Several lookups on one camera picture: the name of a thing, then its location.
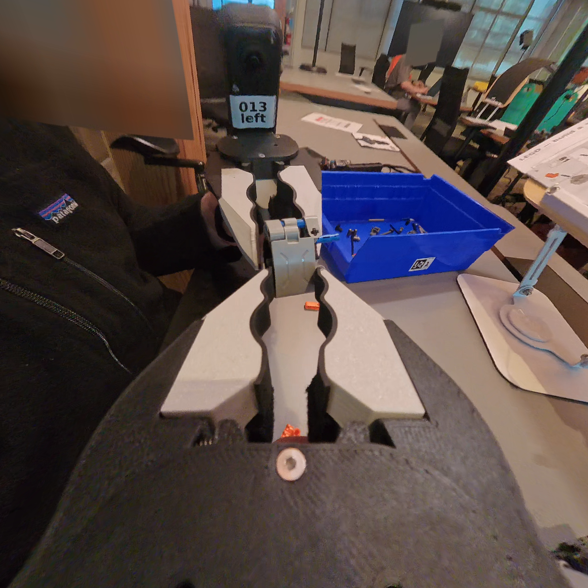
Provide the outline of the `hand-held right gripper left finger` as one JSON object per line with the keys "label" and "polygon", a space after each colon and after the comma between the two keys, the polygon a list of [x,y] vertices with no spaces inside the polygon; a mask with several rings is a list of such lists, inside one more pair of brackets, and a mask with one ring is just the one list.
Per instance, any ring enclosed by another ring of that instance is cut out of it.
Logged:
{"label": "hand-held right gripper left finger", "polygon": [[259,412],[254,382],[262,347],[251,318],[264,301],[263,269],[203,319],[202,326],[160,409],[165,417],[253,419]]}

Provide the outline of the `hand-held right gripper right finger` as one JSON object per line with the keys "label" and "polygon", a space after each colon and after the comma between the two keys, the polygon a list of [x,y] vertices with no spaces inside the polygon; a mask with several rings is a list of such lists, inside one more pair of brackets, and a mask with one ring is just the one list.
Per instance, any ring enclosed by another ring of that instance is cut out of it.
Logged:
{"label": "hand-held right gripper right finger", "polygon": [[422,419],[425,408],[384,318],[325,269],[321,308],[332,327],[322,350],[333,419]]}

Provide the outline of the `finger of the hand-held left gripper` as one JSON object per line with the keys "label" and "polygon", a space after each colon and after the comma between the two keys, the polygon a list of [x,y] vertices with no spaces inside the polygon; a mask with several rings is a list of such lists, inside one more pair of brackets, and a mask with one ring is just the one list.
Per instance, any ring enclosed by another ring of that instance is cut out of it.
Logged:
{"label": "finger of the hand-held left gripper", "polygon": [[243,256],[254,269],[259,269],[259,228],[254,218],[256,202],[249,197],[254,186],[254,176],[250,172],[239,168],[221,170],[219,206],[224,222]]}
{"label": "finger of the hand-held left gripper", "polygon": [[277,174],[280,218],[317,217],[322,220],[322,195],[305,166],[290,165]]}

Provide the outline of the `small dark block parts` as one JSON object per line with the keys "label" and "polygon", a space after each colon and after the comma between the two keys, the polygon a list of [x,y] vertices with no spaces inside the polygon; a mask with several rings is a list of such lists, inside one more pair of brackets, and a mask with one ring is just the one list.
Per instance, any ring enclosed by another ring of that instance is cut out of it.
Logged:
{"label": "small dark block parts", "polygon": [[359,249],[372,238],[392,239],[406,235],[426,235],[427,230],[414,218],[376,218],[362,221],[340,221],[335,232],[340,236],[333,246],[354,257]]}

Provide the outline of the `black and white sheet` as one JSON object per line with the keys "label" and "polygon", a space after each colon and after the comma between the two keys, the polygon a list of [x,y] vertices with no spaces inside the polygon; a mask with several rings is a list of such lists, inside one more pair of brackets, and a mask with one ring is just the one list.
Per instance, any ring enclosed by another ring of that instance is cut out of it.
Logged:
{"label": "black and white sheet", "polygon": [[371,135],[362,132],[352,133],[352,136],[362,148],[400,152],[399,147],[387,136]]}

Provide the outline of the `black high back chair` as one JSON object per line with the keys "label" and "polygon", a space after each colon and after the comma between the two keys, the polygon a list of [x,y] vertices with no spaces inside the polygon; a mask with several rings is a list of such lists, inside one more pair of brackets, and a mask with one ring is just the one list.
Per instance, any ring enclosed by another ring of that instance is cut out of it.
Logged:
{"label": "black high back chair", "polygon": [[421,137],[422,143],[435,155],[441,156],[449,145],[461,112],[468,68],[448,66],[440,79],[440,90],[435,113]]}

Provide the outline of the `grey block module blue pin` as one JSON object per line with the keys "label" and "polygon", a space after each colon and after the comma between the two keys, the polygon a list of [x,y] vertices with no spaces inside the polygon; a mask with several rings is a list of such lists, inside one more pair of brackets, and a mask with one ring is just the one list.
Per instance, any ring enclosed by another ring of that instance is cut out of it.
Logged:
{"label": "grey block module blue pin", "polygon": [[269,219],[264,222],[264,233],[270,247],[276,298],[305,293],[316,271],[317,246],[340,238],[338,232],[323,235],[316,216]]}

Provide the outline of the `blue plastic bin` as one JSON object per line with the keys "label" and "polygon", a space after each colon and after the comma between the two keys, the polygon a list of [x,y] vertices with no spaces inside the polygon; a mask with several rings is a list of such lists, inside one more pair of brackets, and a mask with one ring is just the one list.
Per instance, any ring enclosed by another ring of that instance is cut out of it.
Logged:
{"label": "blue plastic bin", "polygon": [[347,283],[465,270],[514,227],[438,175],[323,172],[322,221],[412,217],[426,235],[372,238],[351,257],[324,244],[322,258]]}

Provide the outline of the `white printed paper sheet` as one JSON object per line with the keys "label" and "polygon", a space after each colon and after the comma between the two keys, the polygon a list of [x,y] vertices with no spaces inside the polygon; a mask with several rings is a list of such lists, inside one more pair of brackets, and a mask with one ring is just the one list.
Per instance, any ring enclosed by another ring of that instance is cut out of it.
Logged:
{"label": "white printed paper sheet", "polygon": [[349,134],[358,133],[362,124],[360,122],[348,121],[345,119],[326,115],[321,112],[313,112],[301,118],[301,121],[311,123],[322,128],[340,130]]}

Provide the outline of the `person's left forearm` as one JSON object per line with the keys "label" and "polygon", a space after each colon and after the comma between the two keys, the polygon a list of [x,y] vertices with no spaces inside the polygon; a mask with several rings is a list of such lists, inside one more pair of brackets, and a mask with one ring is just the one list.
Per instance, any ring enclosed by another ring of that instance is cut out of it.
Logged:
{"label": "person's left forearm", "polygon": [[177,203],[146,206],[120,194],[117,207],[130,233],[138,265],[155,276],[237,262],[242,253],[208,190]]}

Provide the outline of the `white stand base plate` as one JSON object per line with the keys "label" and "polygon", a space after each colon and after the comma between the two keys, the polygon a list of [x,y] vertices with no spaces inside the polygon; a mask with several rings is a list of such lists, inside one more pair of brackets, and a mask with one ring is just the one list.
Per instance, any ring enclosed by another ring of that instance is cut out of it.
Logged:
{"label": "white stand base plate", "polygon": [[587,403],[587,346],[539,290],[461,274],[457,279],[496,369],[529,391]]}

